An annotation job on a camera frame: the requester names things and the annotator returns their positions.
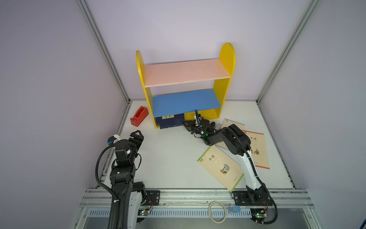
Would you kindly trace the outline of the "beige book green edge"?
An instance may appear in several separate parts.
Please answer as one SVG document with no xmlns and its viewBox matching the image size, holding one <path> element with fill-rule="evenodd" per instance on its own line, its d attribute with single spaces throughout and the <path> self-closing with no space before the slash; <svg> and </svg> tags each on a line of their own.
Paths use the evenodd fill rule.
<svg viewBox="0 0 366 229">
<path fill-rule="evenodd" d="M 240 165 L 217 146 L 210 146 L 197 162 L 230 192 L 244 176 Z"/>
</svg>

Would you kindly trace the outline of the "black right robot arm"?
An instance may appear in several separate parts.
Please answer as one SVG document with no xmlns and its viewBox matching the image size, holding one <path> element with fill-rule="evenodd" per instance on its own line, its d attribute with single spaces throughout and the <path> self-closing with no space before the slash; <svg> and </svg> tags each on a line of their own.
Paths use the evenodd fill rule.
<svg viewBox="0 0 366 229">
<path fill-rule="evenodd" d="M 228 150 L 239 160 L 246 179 L 247 197 L 250 204 L 258 206 L 264 200 L 276 205 L 266 185 L 259 178 L 251 156 L 251 140 L 235 124 L 215 129 L 215 123 L 195 112 L 194 120 L 184 121 L 183 126 L 192 135 L 199 135 L 207 146 L 225 143 Z"/>
</svg>

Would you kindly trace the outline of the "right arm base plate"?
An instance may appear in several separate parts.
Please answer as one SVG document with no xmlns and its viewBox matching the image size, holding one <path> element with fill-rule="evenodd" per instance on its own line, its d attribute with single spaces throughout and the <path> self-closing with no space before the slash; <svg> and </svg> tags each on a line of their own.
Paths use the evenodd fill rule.
<svg viewBox="0 0 366 229">
<path fill-rule="evenodd" d="M 266 191 L 234 190 L 231 196 L 237 206 L 273 206 L 273 202 Z"/>
</svg>

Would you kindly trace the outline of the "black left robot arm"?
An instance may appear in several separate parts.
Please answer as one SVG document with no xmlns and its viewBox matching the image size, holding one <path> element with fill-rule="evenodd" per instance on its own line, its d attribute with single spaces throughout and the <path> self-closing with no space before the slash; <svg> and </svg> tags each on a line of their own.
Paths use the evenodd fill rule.
<svg viewBox="0 0 366 229">
<path fill-rule="evenodd" d="M 129 139 L 120 139 L 114 135 L 108 139 L 108 146 L 99 155 L 95 166 L 95 179 L 100 187 L 112 196 L 109 214 L 109 229 L 134 229 L 140 205 L 146 200 L 146 188 L 143 182 L 134 182 L 136 173 L 135 159 L 140 155 L 138 150 L 144 136 L 137 130 Z M 104 153 L 114 148 L 116 165 L 110 173 L 111 187 L 102 183 L 99 178 L 99 163 Z"/>
</svg>

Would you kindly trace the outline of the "dark purple book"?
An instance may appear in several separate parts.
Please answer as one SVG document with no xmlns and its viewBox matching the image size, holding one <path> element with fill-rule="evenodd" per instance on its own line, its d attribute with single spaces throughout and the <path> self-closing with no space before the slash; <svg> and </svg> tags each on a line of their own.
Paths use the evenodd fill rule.
<svg viewBox="0 0 366 229">
<path fill-rule="evenodd" d="M 175 114 L 155 118 L 156 125 L 160 129 L 182 126 L 185 121 L 184 114 Z"/>
</svg>

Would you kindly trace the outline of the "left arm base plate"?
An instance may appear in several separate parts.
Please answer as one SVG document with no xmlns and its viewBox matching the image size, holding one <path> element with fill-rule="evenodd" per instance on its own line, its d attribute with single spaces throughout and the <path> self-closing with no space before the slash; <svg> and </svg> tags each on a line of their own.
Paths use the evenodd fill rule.
<svg viewBox="0 0 366 229">
<path fill-rule="evenodd" d="M 160 190 L 147 189 L 146 197 L 143 198 L 141 206 L 159 206 L 160 203 Z"/>
</svg>

